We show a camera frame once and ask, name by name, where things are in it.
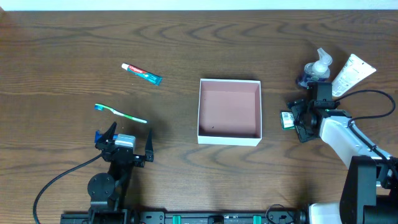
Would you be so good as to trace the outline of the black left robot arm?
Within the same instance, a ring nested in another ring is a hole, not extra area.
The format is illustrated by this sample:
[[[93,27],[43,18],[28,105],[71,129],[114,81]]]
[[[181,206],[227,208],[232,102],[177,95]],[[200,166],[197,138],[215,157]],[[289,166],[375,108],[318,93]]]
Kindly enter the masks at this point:
[[[135,153],[136,138],[127,134],[116,134],[116,123],[103,134],[96,133],[95,148],[104,161],[110,163],[107,173],[99,173],[88,182],[91,208],[95,210],[118,210],[123,202],[125,190],[134,167],[144,167],[154,161],[152,133],[148,134],[145,154]]]

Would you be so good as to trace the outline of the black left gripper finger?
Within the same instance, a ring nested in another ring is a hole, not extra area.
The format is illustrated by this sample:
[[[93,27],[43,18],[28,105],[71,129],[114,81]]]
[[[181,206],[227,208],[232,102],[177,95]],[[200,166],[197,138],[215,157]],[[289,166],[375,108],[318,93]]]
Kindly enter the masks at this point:
[[[145,155],[153,155],[153,144],[152,144],[152,130],[149,131],[146,146],[145,146]]]
[[[114,140],[115,130],[117,127],[117,122],[114,122],[109,129],[98,136],[98,142],[110,142]]]

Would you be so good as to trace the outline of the clear blue pump bottle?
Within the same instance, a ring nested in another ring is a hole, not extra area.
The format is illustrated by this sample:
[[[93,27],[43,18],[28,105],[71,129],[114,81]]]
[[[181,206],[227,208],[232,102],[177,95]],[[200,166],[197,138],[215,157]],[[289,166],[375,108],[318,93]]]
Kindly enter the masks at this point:
[[[317,49],[319,59],[304,66],[303,73],[296,79],[296,84],[304,89],[311,82],[325,82],[330,77],[330,68],[333,59],[322,48]]]

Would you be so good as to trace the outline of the white Pantene conditioner tube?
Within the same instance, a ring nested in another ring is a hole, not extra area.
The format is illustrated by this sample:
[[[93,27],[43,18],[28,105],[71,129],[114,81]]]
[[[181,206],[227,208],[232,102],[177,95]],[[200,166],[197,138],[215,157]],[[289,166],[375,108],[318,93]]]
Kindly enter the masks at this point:
[[[373,66],[355,54],[351,54],[339,74],[332,81],[332,96],[343,96],[350,88],[374,72],[376,72],[376,69]]]

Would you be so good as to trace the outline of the green white small packet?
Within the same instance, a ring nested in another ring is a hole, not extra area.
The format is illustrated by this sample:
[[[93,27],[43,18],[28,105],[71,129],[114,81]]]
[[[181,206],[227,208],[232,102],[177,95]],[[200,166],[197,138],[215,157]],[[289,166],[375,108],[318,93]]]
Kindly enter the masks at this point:
[[[280,112],[280,120],[282,129],[294,129],[295,128],[295,119],[292,112],[289,111],[281,111]]]

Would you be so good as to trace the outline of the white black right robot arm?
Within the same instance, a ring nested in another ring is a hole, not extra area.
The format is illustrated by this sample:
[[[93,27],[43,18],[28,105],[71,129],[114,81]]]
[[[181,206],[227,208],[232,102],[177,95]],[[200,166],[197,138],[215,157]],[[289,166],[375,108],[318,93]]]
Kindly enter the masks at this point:
[[[297,100],[287,107],[300,142],[320,138],[348,168],[340,201],[310,205],[307,223],[397,223],[397,158],[332,101]]]

